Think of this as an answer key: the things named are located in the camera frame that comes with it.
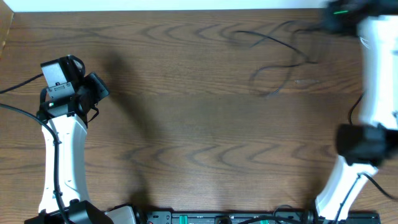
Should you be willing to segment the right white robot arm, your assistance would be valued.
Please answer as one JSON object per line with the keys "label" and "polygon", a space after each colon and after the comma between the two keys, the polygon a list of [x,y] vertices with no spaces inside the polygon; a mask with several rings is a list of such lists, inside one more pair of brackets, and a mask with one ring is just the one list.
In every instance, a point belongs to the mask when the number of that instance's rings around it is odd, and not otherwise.
{"label": "right white robot arm", "polygon": [[359,39],[364,92],[359,124],[339,125],[335,165],[302,221],[369,223],[375,215],[351,216],[349,209],[383,161],[397,155],[397,1],[329,1],[322,27]]}

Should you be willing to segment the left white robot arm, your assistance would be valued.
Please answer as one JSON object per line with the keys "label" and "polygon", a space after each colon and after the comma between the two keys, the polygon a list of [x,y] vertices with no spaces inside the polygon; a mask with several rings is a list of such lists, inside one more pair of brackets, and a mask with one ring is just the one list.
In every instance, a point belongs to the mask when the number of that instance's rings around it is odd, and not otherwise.
{"label": "left white robot arm", "polygon": [[55,82],[40,94],[36,118],[45,138],[45,185],[39,213],[27,223],[135,223],[133,207],[96,208],[86,186],[87,113],[109,90],[97,74],[76,82]]}

